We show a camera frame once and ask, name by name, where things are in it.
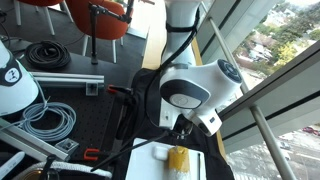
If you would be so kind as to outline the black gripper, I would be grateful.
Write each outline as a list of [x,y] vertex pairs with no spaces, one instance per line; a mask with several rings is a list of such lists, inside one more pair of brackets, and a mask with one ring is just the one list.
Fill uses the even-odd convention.
[[193,123],[186,119],[182,114],[177,117],[173,131],[178,139],[184,139],[193,129]]

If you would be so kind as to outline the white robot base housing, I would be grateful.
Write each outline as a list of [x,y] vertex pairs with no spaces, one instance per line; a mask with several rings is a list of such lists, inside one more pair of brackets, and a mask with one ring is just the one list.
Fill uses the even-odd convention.
[[0,42],[0,116],[26,108],[38,93],[32,75]]

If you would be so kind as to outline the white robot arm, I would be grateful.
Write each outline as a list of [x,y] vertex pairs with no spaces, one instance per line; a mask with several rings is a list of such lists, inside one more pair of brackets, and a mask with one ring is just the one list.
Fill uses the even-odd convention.
[[240,88],[242,77],[228,61],[197,65],[191,42],[197,33],[200,0],[164,0],[167,42],[161,55],[159,125],[172,129],[179,117],[205,135],[222,125],[216,109]]

